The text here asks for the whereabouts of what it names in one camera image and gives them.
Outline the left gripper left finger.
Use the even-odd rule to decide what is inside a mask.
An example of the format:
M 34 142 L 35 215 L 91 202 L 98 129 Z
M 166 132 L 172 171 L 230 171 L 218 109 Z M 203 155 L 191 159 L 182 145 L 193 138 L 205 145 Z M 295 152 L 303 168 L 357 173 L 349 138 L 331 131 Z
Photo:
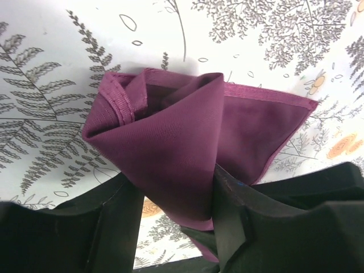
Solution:
M 144 195 L 119 174 L 53 209 L 1 203 L 2 272 L 131 272 Z

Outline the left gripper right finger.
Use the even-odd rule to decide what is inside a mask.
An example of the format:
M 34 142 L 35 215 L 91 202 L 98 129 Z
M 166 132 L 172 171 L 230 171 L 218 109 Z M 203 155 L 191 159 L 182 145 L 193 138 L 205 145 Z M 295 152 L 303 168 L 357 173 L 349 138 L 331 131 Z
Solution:
M 355 164 L 253 186 L 217 166 L 213 196 L 222 272 L 363 271 L 363 177 Z

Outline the purple satin napkin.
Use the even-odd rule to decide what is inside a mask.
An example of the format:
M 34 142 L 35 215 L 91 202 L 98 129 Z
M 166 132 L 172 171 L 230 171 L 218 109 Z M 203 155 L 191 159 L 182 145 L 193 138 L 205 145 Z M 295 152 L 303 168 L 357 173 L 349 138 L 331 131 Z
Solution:
M 175 223 L 212 231 L 215 166 L 257 183 L 317 105 L 222 73 L 108 72 L 82 138 Z

